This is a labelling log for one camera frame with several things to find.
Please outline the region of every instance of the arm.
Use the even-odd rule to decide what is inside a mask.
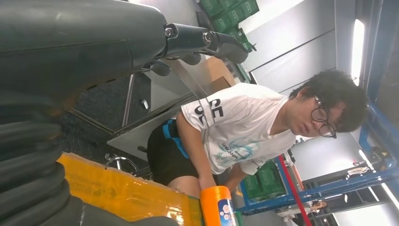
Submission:
[[[201,190],[216,186],[209,159],[202,143],[201,132],[188,123],[183,113],[177,115],[176,123],[183,146],[198,172]]]
[[[235,164],[233,169],[230,171],[229,179],[227,180],[225,186],[229,188],[230,192],[233,192],[246,175],[248,174],[242,171],[239,164]]]

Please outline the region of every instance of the sticker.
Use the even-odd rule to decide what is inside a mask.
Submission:
[[[236,226],[237,220],[234,215],[233,203],[230,199],[222,199],[217,203],[221,226]]]

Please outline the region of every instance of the metal bolt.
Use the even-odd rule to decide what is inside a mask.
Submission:
[[[170,27],[166,28],[166,29],[165,29],[165,35],[166,35],[166,37],[168,37],[168,38],[174,36],[173,29],[170,28]]]
[[[211,34],[208,31],[204,31],[202,33],[202,40],[204,41],[205,44],[210,45],[211,44]]]

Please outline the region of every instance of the yellow package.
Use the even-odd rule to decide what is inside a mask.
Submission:
[[[126,221],[167,216],[181,226],[202,225],[197,199],[72,153],[62,154],[58,162],[65,167],[72,195]]]

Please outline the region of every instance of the white wall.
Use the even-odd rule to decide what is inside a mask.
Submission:
[[[353,167],[362,160],[359,149],[350,133],[339,133],[337,139],[316,137],[291,150],[301,179],[308,180]]]
[[[247,33],[256,44],[244,62],[248,70],[334,29],[334,0],[305,0]]]
[[[253,75],[259,85],[282,92],[334,67],[335,33],[332,31],[254,70]]]
[[[249,33],[303,0],[257,0],[259,12],[239,24],[245,33]]]
[[[341,226],[399,226],[399,212],[390,203],[336,213]]]

